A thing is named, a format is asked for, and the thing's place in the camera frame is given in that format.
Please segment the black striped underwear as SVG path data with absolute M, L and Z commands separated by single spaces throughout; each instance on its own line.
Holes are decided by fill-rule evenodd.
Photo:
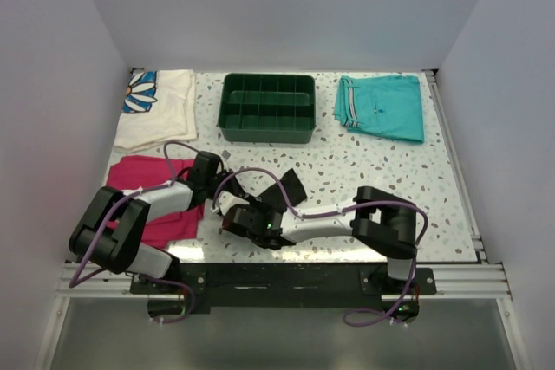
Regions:
M 307 194 L 294 169 L 289 169 L 279 180 L 293 208 L 307 199 Z M 286 211 L 286 204 L 279 186 L 274 183 L 258 195 L 259 200 L 276 211 Z

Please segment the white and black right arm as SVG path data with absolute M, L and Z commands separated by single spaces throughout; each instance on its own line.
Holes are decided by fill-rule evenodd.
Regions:
M 325 237 L 352 237 L 387 259 L 386 283 L 398 294 L 416 284 L 415 259 L 420 238 L 417 216 L 428 224 L 425 212 L 402 198 L 362 186 L 356 196 L 327 207 L 273 209 L 247 201 L 228 191 L 215 202 L 222 228 L 262 249 L 281 250 Z

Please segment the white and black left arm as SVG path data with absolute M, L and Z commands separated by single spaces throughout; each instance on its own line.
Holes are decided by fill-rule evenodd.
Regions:
M 178 261 L 143 243 L 144 230 L 154 220 L 196 209 L 212 200 L 217 187 L 230 174 L 218 155 L 200 151 L 183 177 L 174 176 L 162 184 L 135 190 L 103 186 L 69 238 L 69 251 L 82 260 L 70 285 L 84 280 L 82 270 L 92 262 L 115 274 L 149 276 L 150 285 L 159 293 L 174 292 L 180 273 L 172 267 Z

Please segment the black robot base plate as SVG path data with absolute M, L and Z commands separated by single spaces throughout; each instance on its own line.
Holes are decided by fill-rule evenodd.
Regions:
M 151 316 L 195 314 L 212 308 L 372 308 L 388 310 L 405 283 L 389 277 L 385 263 L 187 263 L 180 282 L 132 281 L 133 295 L 147 297 Z

